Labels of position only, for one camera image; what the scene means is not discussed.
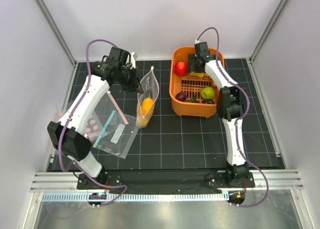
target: white label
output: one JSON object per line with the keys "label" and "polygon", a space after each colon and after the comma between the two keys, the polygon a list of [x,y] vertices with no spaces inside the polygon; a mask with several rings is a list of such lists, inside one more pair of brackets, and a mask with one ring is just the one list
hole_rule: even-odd
{"label": "white label", "polygon": [[121,137],[122,135],[122,132],[124,131],[125,129],[125,125],[123,124],[119,124],[118,125],[118,128],[115,130],[115,133],[111,139],[111,142],[114,143],[114,144],[117,144],[117,142],[119,141],[119,138]]}

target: red tomato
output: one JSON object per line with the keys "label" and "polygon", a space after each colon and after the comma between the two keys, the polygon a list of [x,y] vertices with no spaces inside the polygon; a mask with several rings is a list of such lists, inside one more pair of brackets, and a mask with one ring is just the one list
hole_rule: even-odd
{"label": "red tomato", "polygon": [[174,73],[177,74],[178,76],[182,77],[185,76],[188,72],[188,64],[179,61],[174,65]]}

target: green pepper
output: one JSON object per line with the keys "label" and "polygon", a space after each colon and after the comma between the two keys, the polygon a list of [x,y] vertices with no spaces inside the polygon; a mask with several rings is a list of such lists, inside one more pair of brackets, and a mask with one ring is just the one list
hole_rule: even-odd
{"label": "green pepper", "polygon": [[186,103],[194,103],[197,100],[198,93],[194,94],[194,96],[190,99],[187,100]]}

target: orange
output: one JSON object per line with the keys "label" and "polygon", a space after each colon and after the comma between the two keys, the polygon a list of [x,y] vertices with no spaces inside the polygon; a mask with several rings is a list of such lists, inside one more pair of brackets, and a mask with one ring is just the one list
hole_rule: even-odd
{"label": "orange", "polygon": [[153,103],[154,103],[154,100],[150,97],[147,97],[146,99],[143,100],[141,104],[141,110],[143,115],[145,115],[149,111]]}

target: plastic basket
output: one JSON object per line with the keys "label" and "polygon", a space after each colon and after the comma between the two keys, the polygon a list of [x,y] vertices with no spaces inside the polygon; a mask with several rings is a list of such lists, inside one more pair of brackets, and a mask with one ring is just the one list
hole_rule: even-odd
{"label": "plastic basket", "polygon": [[[211,54],[216,54],[217,50],[209,48]],[[184,46],[176,49],[172,55],[171,71],[170,71],[170,85],[169,93],[171,97],[171,105],[174,112],[179,116],[194,116],[209,118],[217,112],[217,101],[219,96],[219,90],[214,81],[208,76],[198,77],[192,76],[189,73],[185,76],[178,76],[174,72],[174,67],[177,62],[188,62],[188,55],[195,54],[195,48],[193,46]],[[223,67],[225,67],[224,55],[219,52],[219,60]],[[214,104],[202,103],[202,98],[199,92],[202,88],[213,87],[214,89]],[[175,98],[176,94],[184,92],[187,100],[194,97],[195,93],[198,93],[197,100],[200,103],[194,102],[182,102]]]}

